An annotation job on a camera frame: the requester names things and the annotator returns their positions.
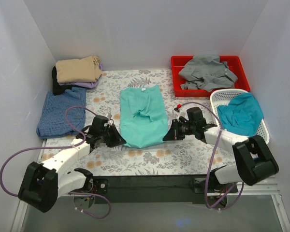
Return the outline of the mint green t shirt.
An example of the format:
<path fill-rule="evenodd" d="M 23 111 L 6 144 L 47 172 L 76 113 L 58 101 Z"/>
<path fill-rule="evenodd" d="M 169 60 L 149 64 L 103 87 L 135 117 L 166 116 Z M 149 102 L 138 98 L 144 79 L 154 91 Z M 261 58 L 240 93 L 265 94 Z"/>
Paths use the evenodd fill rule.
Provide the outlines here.
<path fill-rule="evenodd" d="M 125 146 L 146 148 L 163 143 L 168 116 L 160 87 L 128 87 L 120 92 L 120 134 Z"/>

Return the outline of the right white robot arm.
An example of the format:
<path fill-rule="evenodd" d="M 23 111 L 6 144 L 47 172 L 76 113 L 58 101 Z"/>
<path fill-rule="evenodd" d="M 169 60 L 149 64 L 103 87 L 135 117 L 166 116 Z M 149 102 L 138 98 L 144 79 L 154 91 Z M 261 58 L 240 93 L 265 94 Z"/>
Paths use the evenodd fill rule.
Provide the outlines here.
<path fill-rule="evenodd" d="M 199 107 L 189 108 L 187 115 L 187 118 L 179 116 L 172 120 L 164 141 L 181 141 L 187 135 L 193 135 L 206 144 L 214 145 L 214 148 L 232 153 L 235 158 L 233 165 L 210 169 L 205 180 L 194 181 L 195 187 L 220 192 L 228 184 L 243 182 L 252 186 L 278 173 L 278 163 L 261 136 L 237 135 L 215 124 L 208 124 Z"/>

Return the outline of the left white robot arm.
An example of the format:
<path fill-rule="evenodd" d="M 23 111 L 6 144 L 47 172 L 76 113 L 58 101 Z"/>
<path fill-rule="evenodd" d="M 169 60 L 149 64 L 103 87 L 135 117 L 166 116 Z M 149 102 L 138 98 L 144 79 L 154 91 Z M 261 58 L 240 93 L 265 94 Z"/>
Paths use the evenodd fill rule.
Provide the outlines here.
<path fill-rule="evenodd" d="M 80 194 L 99 192 L 99 184 L 90 171 L 70 168 L 100 144 L 112 148 L 125 143 L 111 119 L 95 116 L 92 124 L 76 135 L 70 148 L 61 150 L 42 163 L 28 165 L 18 198 L 45 213 L 59 197 L 72 191 Z"/>

